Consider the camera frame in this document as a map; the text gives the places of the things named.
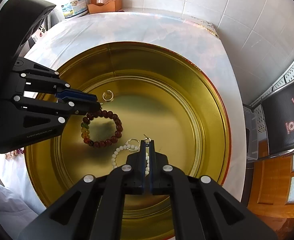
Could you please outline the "wooden glass panel door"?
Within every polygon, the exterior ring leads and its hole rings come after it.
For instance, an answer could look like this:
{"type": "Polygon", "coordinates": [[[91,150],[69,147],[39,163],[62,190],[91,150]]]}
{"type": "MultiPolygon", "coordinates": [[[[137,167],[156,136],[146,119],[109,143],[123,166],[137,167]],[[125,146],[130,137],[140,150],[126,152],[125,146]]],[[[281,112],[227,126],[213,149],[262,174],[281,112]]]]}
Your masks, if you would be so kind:
{"type": "Polygon", "coordinates": [[[293,178],[292,156],[253,163],[247,208],[276,232],[291,230],[294,226],[294,204],[289,202],[293,178]]]}

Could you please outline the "round gold red tin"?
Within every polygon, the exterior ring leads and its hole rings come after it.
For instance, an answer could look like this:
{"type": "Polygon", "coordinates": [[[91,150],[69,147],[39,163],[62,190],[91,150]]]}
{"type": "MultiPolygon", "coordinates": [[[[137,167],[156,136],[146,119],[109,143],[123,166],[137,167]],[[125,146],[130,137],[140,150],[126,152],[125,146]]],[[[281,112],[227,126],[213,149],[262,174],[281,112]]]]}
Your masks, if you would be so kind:
{"type": "Polygon", "coordinates": [[[28,174],[45,206],[85,175],[103,177],[124,165],[130,151],[122,146],[130,138],[153,140],[155,151],[188,176],[224,183],[231,159],[227,110],[190,60],[153,44],[112,42],[79,53],[58,70],[74,89],[96,95],[123,130],[111,146],[90,146],[85,132],[93,142],[105,141],[114,135],[115,122],[95,116],[82,127],[82,115],[73,115],[62,135],[28,146],[28,174]]]}

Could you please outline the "orange plastic holder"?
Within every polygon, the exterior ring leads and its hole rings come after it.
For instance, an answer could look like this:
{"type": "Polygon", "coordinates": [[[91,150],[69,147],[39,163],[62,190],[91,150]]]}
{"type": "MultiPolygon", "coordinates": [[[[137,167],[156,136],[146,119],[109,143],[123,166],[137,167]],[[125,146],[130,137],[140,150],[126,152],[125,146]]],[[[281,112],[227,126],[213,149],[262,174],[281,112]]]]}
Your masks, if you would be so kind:
{"type": "Polygon", "coordinates": [[[122,9],[122,0],[90,0],[87,7],[90,14],[117,12],[122,9]]]}

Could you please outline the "black chair right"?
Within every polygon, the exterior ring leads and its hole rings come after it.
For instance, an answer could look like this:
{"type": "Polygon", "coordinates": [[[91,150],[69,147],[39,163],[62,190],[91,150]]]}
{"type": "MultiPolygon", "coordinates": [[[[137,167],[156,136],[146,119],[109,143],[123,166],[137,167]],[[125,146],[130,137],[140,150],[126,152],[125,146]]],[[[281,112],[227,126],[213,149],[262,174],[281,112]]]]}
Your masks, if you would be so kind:
{"type": "Polygon", "coordinates": [[[294,80],[268,94],[253,106],[244,108],[254,113],[260,109],[267,137],[268,154],[248,163],[294,155],[294,80]]]}

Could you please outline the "pale patterned tablecloth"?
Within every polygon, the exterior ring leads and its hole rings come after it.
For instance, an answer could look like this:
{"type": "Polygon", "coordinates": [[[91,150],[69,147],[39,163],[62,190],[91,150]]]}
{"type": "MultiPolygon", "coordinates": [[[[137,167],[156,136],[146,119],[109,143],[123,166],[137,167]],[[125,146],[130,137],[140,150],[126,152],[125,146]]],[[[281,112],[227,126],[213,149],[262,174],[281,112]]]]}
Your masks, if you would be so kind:
{"type": "MultiPolygon", "coordinates": [[[[58,70],[72,57],[90,48],[110,42],[143,42],[158,45],[197,65],[217,88],[227,110],[231,127],[231,160],[224,189],[241,200],[246,166],[246,143],[242,100],[231,63],[222,41],[205,30],[196,20],[119,12],[89,15],[63,21],[50,29],[24,58],[58,70]]],[[[31,186],[23,155],[5,160],[0,155],[0,204],[14,201],[31,213],[45,210],[31,186]]]]}

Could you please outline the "grey perforated storage rack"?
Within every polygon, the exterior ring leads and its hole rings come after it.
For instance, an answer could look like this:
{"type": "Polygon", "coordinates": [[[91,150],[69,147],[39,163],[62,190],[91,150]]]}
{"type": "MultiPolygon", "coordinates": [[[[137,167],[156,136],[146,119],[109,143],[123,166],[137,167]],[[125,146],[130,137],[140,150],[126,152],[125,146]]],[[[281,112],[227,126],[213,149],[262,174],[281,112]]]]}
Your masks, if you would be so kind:
{"type": "Polygon", "coordinates": [[[294,61],[250,106],[243,105],[247,162],[294,155],[294,61]]]}

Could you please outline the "white blue lidded tub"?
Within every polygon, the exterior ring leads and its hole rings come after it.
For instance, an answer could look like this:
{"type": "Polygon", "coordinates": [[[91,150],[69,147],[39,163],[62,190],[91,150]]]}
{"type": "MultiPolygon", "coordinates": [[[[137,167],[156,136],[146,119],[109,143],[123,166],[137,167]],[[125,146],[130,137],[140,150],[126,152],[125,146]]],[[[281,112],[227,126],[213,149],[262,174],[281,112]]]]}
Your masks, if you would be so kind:
{"type": "Polygon", "coordinates": [[[60,7],[65,20],[88,13],[87,0],[61,0],[60,7]]]}

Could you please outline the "silver hoop earring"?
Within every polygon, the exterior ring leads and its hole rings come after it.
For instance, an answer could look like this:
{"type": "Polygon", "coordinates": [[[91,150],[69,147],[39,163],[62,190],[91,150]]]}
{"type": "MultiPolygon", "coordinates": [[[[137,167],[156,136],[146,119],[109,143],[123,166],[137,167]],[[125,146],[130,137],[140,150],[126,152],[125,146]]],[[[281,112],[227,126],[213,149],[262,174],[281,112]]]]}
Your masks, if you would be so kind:
{"type": "Polygon", "coordinates": [[[136,138],[130,138],[126,142],[126,149],[130,152],[138,152],[140,149],[140,140],[136,138]]]}

